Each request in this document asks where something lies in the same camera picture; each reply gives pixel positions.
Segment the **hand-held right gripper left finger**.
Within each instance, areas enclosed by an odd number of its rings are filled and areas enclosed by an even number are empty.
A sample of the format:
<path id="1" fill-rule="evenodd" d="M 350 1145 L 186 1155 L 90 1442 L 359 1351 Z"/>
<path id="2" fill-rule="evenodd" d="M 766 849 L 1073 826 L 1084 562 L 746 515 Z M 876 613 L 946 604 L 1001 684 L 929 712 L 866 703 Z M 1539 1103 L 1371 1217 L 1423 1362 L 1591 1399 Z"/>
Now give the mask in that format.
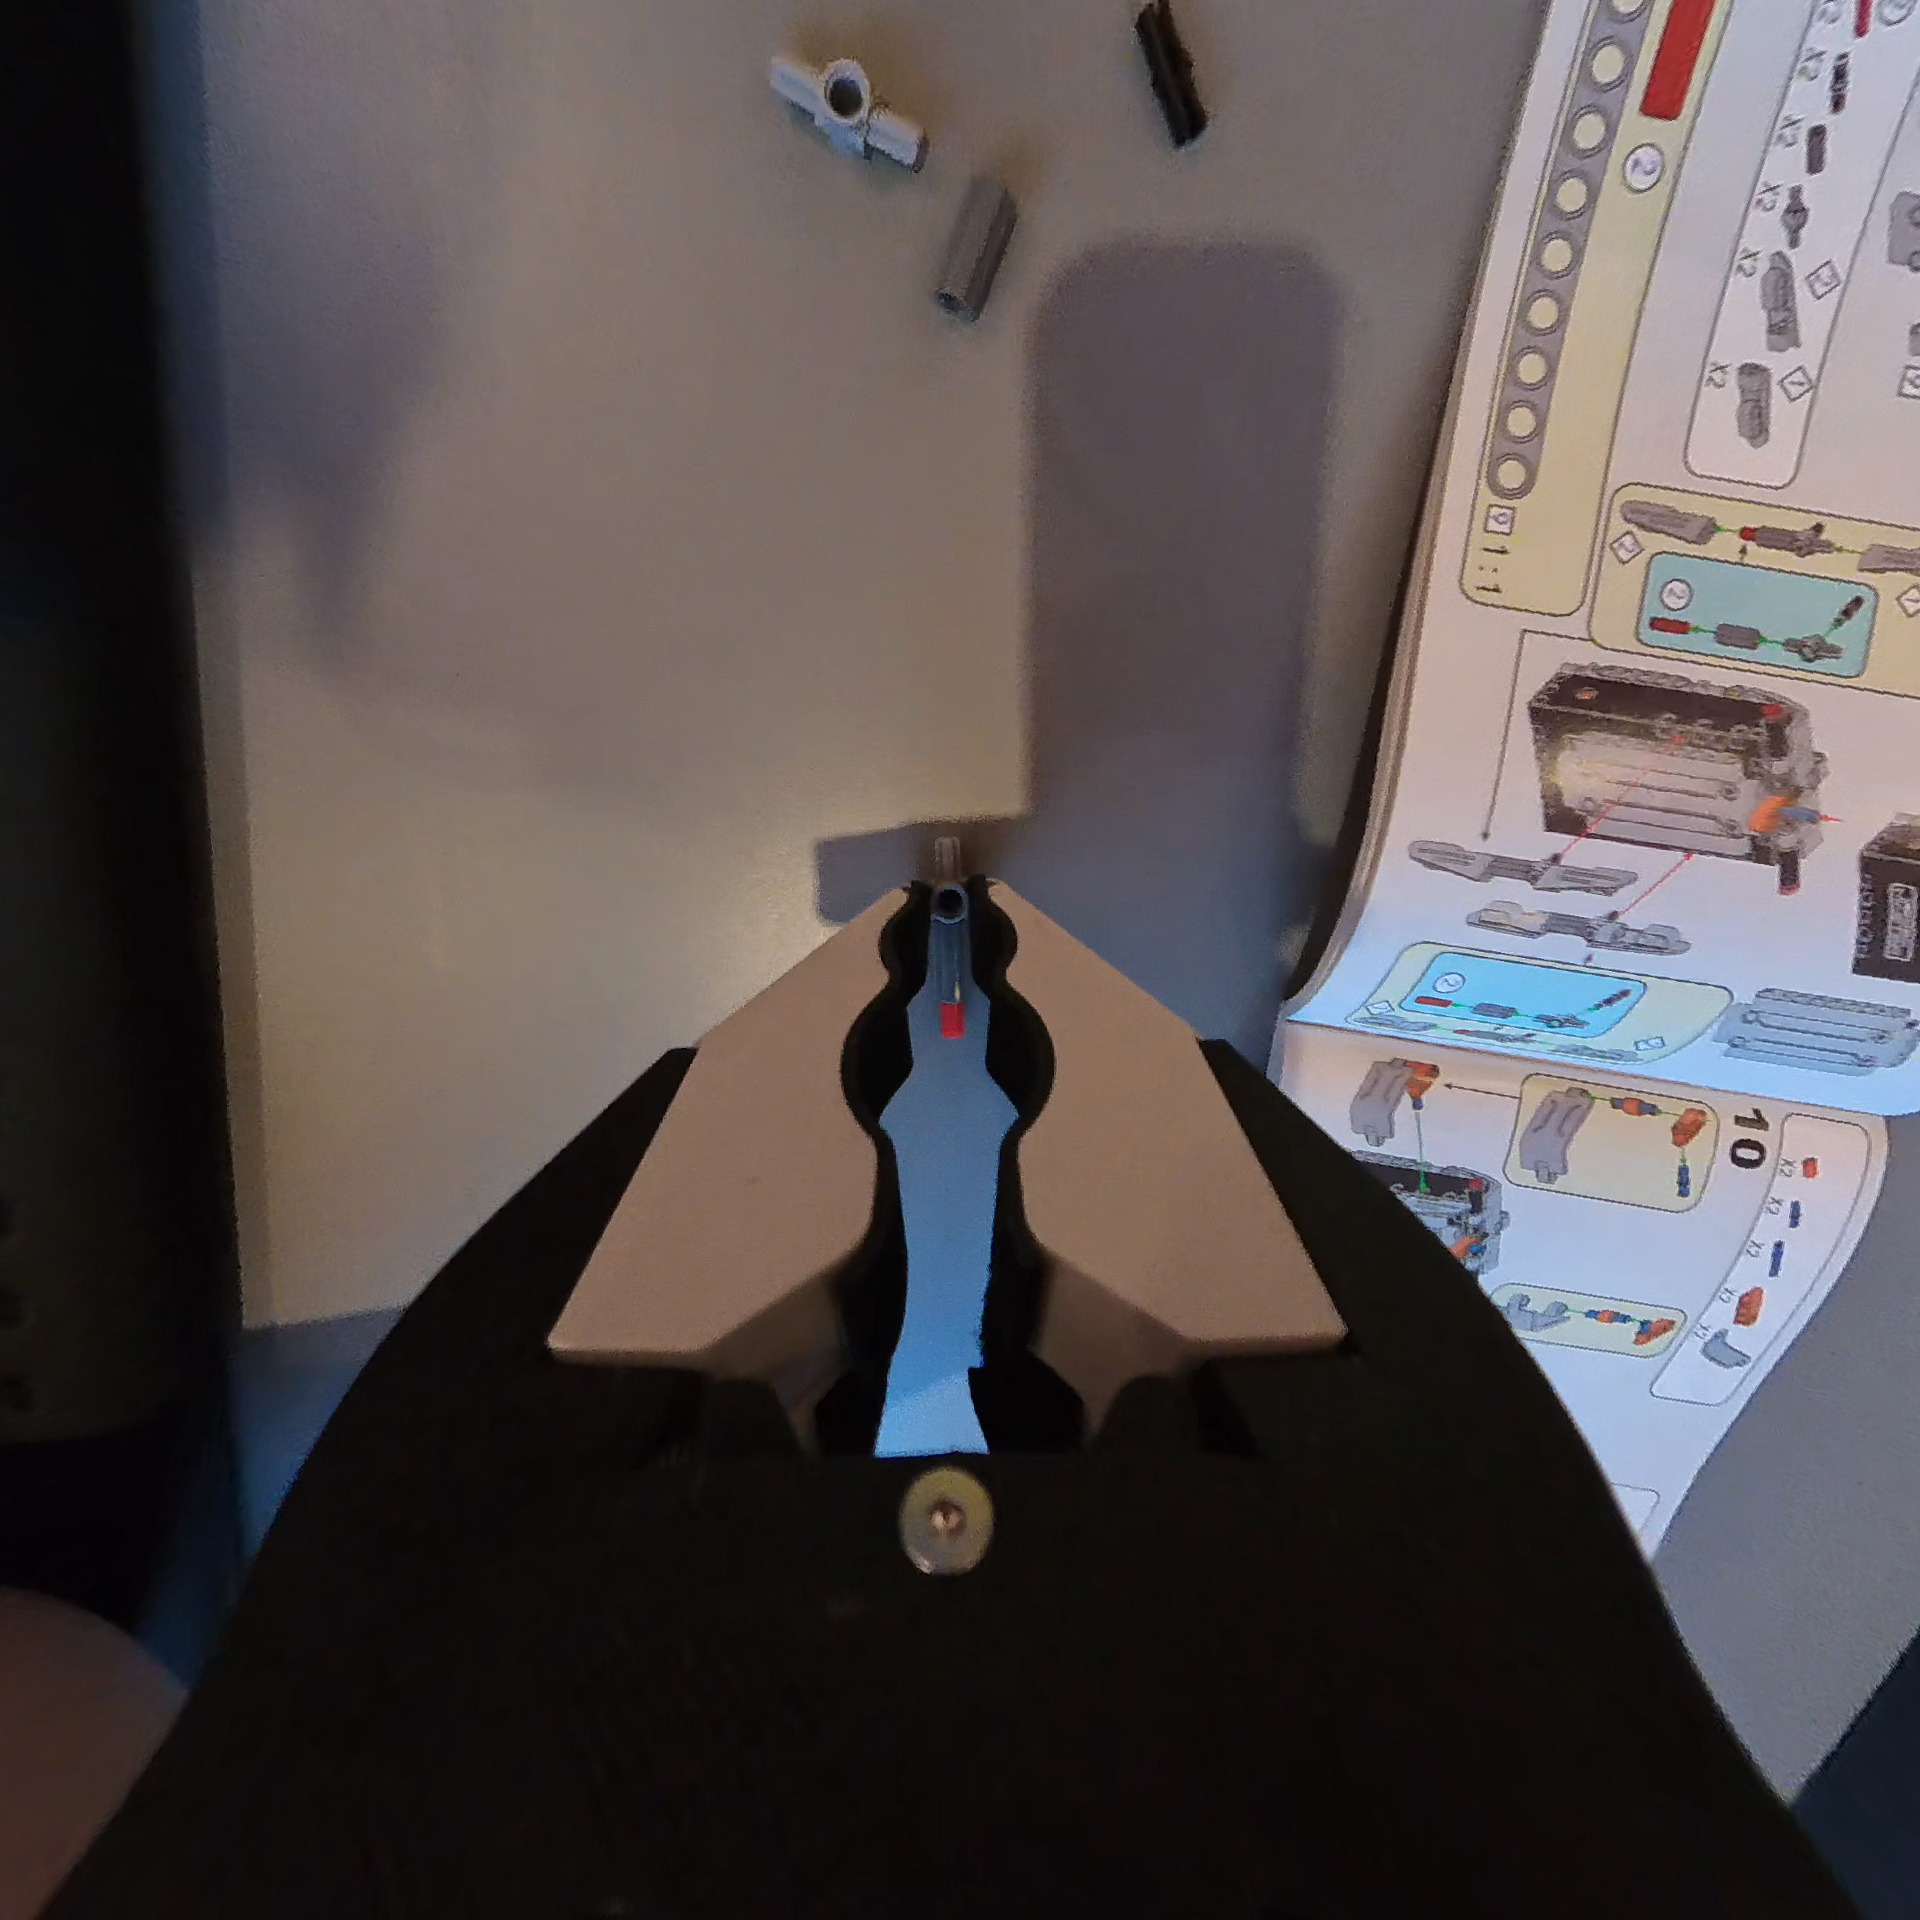
<path id="1" fill-rule="evenodd" d="M 706 1032 L 546 1346 L 760 1380 L 806 1442 L 871 1452 L 905 1317 L 897 1152 L 929 887 L 911 882 Z"/>

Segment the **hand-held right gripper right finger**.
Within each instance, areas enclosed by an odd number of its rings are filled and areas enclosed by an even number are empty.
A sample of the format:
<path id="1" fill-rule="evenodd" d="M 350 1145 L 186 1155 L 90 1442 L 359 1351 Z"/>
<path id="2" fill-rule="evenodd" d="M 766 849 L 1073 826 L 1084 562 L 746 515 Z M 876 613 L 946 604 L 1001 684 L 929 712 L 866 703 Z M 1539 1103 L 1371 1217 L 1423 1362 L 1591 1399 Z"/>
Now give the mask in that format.
<path id="1" fill-rule="evenodd" d="M 970 1394 L 991 1452 L 1075 1452 L 1119 1394 L 1346 1328 L 1188 1021 L 1001 880 L 970 885 L 999 1147 Z"/>

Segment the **grey and red brick assembly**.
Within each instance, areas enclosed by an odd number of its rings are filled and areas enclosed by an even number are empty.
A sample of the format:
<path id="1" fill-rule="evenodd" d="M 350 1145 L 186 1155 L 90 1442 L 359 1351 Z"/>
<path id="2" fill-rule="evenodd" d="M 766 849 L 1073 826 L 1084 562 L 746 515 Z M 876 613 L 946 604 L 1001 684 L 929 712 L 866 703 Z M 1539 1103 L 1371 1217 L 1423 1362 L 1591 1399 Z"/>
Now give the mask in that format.
<path id="1" fill-rule="evenodd" d="M 959 832 L 936 836 L 929 880 L 929 980 L 940 1010 L 940 1035 L 961 1042 L 970 1032 L 971 978 L 970 868 Z"/>

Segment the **grey desk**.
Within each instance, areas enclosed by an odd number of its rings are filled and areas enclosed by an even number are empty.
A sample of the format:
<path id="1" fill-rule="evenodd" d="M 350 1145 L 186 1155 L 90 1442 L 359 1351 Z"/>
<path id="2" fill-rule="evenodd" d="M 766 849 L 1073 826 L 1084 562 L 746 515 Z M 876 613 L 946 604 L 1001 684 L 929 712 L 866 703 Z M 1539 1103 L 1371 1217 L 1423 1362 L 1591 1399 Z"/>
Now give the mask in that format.
<path id="1" fill-rule="evenodd" d="M 243 1312 L 369 1353 L 970 839 L 1255 1060 L 1329 948 L 1552 5 L 192 5 Z M 771 59 L 854 58 L 916 175 Z M 1020 223 L 932 300 L 976 175 Z M 1915 1628 L 1915 1113 L 1658 1571 L 1816 1777 Z"/>

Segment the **person's leg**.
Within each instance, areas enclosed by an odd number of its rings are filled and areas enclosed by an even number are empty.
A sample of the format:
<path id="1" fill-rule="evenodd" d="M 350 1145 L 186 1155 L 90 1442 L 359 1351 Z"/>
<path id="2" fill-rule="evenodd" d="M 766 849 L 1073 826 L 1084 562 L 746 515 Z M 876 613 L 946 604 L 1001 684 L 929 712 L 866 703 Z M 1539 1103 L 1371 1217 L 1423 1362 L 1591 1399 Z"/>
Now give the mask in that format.
<path id="1" fill-rule="evenodd" d="M 35 1917 L 172 1729 L 184 1687 L 116 1625 L 3 1592 L 3 1916 Z"/>

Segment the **building instruction booklet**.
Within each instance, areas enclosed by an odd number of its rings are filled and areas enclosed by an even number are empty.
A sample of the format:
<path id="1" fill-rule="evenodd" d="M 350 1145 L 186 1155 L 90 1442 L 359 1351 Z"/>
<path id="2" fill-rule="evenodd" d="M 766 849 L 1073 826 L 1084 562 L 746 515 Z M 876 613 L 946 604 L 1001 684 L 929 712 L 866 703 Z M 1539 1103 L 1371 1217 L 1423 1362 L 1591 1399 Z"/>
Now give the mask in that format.
<path id="1" fill-rule="evenodd" d="M 1276 1076 L 1651 1552 L 1915 1113 L 1915 2 L 1552 5 Z"/>

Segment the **dark grey sleeve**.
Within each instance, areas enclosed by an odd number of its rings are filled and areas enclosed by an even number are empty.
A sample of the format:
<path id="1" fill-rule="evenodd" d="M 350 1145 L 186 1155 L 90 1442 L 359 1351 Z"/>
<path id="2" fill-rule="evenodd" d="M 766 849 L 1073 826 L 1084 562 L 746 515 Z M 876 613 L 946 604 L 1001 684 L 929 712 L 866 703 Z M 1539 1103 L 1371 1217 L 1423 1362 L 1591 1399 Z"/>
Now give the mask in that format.
<path id="1" fill-rule="evenodd" d="M 1020 203 L 1007 180 L 976 175 L 967 183 L 932 282 L 932 300 L 950 319 L 967 324 L 980 320 L 1017 223 Z"/>

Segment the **light grey cross connector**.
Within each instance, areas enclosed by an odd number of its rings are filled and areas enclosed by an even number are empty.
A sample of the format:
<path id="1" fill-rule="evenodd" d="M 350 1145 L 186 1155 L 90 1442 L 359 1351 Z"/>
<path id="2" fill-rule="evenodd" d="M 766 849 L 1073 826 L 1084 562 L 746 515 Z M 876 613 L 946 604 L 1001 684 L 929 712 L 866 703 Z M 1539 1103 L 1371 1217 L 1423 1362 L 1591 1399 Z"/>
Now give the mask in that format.
<path id="1" fill-rule="evenodd" d="M 835 58 L 809 65 L 801 58 L 771 59 L 771 88 L 802 114 L 836 152 L 862 161 L 890 161 L 916 175 L 929 154 L 927 130 L 882 103 L 862 63 Z"/>

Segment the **small black pin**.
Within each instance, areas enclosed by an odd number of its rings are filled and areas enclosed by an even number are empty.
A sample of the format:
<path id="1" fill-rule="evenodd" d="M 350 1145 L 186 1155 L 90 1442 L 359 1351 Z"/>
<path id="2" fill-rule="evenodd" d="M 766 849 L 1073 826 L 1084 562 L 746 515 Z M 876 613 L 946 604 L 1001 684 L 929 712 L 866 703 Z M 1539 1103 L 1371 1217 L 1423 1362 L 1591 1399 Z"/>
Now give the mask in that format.
<path id="1" fill-rule="evenodd" d="M 1146 2 L 1139 9 L 1136 41 L 1168 140 L 1184 152 L 1210 128 L 1210 111 L 1171 2 Z"/>

